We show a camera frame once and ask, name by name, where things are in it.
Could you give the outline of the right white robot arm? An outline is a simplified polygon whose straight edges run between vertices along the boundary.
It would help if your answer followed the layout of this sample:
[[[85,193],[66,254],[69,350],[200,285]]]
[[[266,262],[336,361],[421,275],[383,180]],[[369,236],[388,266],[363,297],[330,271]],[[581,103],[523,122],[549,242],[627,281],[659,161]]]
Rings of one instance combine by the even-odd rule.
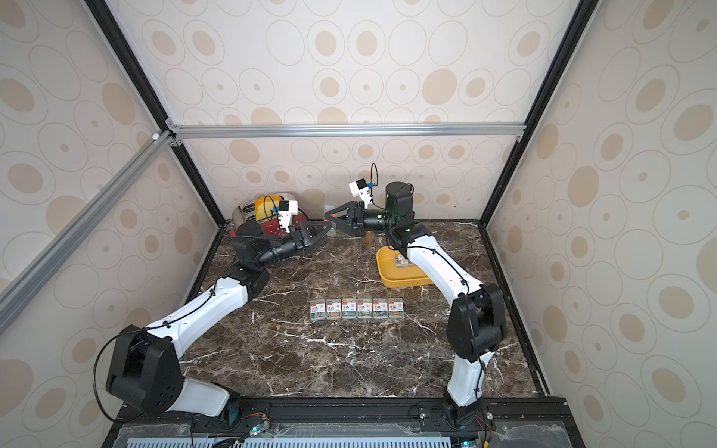
[[[427,274],[450,306],[446,335],[454,352],[446,387],[446,412],[465,420],[478,409],[484,394],[487,366],[506,334],[502,289],[471,276],[441,247],[414,211],[414,187],[405,182],[386,186],[385,204],[372,209],[373,183],[353,181],[355,198],[324,214],[339,231],[352,236],[379,233],[396,250]]]

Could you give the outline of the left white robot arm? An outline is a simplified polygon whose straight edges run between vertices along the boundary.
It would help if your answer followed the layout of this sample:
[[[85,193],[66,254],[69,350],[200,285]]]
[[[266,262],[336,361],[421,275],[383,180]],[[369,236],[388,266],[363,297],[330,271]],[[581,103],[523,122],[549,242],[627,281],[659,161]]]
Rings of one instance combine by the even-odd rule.
[[[319,250],[331,229],[328,221],[304,220],[274,237],[257,222],[241,225],[231,240],[235,259],[210,289],[167,317],[118,335],[106,391],[148,416],[183,412],[233,420],[231,392],[186,377],[179,360],[226,315],[260,296],[269,266]]]

